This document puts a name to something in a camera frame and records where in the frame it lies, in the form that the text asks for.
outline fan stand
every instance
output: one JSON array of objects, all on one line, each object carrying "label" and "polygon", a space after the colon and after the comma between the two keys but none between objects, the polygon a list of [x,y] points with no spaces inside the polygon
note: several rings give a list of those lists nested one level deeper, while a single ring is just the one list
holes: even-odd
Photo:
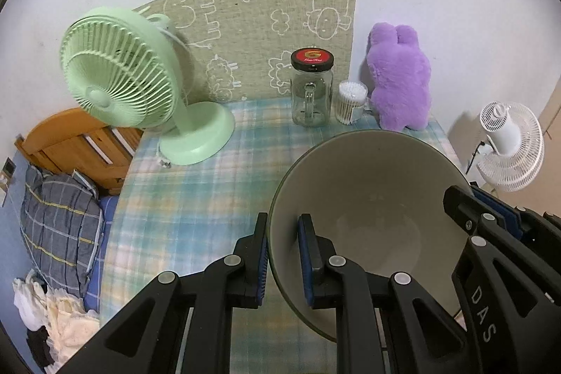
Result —
[{"label": "fan stand", "polygon": [[172,164],[191,165],[216,154],[234,131],[234,115],[216,102],[178,103],[175,127],[160,137],[159,151]]}]

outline jar handle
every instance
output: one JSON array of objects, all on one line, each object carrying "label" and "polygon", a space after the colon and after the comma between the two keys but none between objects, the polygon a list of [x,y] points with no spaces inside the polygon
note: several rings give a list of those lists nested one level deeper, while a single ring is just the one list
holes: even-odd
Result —
[{"label": "jar handle", "polygon": [[308,83],[304,89],[306,90],[304,97],[304,121],[306,124],[310,124],[313,117],[313,95],[315,94],[315,84]]}]

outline red jar lid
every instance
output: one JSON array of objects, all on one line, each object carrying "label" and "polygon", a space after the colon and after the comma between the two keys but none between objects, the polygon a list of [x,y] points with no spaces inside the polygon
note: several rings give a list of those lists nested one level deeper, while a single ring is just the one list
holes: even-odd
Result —
[{"label": "red jar lid", "polygon": [[321,48],[300,48],[292,53],[290,61],[303,72],[325,72],[333,67],[333,55]]}]

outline plush ear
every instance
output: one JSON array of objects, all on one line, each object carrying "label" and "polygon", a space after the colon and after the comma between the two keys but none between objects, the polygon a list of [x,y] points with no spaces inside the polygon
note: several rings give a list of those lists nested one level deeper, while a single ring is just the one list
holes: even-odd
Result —
[{"label": "plush ear", "polygon": [[388,23],[376,23],[370,31],[370,44],[397,43],[396,28]]},{"label": "plush ear", "polygon": [[411,26],[399,25],[396,26],[397,43],[404,45],[414,45],[419,47],[419,39],[417,38],[417,31]]}]

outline blue bedsheet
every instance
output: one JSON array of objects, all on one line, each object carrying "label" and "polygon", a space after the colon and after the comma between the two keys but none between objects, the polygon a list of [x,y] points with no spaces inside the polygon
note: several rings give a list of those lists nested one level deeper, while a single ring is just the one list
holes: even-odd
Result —
[{"label": "blue bedsheet", "polygon": [[99,201],[99,206],[103,210],[105,223],[102,231],[102,244],[94,261],[92,275],[90,276],[90,282],[88,284],[88,291],[83,299],[83,306],[86,311],[93,309],[99,312],[99,292],[102,287],[103,261],[107,250],[107,241],[109,240],[111,222],[113,222],[113,215],[115,214],[115,208],[117,207],[118,201],[119,197],[117,196],[102,197]]}]

